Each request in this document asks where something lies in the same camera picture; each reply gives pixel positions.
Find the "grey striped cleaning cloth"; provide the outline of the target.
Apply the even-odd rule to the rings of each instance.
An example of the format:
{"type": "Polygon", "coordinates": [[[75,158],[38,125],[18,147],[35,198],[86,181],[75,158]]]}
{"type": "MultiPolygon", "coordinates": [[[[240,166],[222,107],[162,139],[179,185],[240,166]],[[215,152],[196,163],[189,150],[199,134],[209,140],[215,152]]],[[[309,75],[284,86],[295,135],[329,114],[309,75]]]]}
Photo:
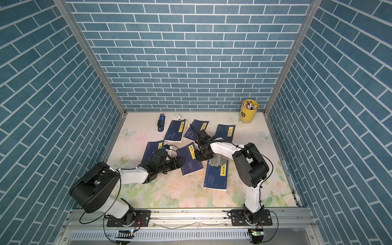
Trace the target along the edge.
{"type": "Polygon", "coordinates": [[[213,167],[220,167],[227,164],[228,159],[221,154],[214,154],[213,158],[208,160],[208,164],[213,167]]]}

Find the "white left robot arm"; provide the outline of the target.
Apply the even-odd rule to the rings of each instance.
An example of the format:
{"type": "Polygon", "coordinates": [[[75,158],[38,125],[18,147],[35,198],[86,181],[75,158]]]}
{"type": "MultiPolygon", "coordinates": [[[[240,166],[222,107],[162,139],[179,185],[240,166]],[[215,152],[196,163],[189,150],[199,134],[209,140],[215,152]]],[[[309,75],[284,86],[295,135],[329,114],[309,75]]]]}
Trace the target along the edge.
{"type": "Polygon", "coordinates": [[[164,149],[153,152],[149,161],[136,168],[115,169],[105,162],[99,162],[71,186],[69,194],[86,213],[102,212],[122,219],[128,225],[133,218],[134,209],[119,194],[114,196],[112,191],[125,184],[150,183],[159,174],[177,170],[184,163],[184,158],[171,157],[164,149]]]}

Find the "blue book Tang poems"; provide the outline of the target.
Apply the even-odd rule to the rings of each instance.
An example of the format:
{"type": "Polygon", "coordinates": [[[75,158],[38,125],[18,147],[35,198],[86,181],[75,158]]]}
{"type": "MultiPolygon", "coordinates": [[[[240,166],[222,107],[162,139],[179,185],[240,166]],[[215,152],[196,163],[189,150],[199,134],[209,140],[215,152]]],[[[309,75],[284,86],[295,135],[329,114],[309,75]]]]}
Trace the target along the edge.
{"type": "Polygon", "coordinates": [[[202,162],[196,159],[196,149],[195,144],[190,143],[178,150],[178,156],[185,160],[181,167],[183,176],[203,169],[202,162]]]}

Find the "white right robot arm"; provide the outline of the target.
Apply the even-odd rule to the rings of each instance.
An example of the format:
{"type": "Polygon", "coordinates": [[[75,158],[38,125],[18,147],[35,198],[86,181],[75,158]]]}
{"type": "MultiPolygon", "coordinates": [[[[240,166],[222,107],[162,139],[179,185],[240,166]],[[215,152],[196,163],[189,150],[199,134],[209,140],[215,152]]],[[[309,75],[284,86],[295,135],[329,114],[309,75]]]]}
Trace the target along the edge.
{"type": "Polygon", "coordinates": [[[237,173],[246,186],[244,215],[247,222],[255,225],[261,222],[264,204],[261,199],[261,186],[270,171],[263,155],[253,143],[239,145],[217,136],[209,136],[205,130],[196,134],[196,159],[212,160],[219,155],[224,160],[233,160],[237,173]]]}

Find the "blue book Shijing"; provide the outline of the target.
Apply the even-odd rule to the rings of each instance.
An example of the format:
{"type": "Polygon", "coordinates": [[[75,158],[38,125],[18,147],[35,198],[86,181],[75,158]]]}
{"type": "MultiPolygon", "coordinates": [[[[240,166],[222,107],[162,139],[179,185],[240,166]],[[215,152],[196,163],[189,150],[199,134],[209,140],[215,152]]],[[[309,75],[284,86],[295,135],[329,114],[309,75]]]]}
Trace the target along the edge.
{"type": "Polygon", "coordinates": [[[144,156],[139,166],[154,170],[155,167],[163,165],[168,156],[168,153],[163,148],[163,146],[164,140],[148,142],[144,156]]]}

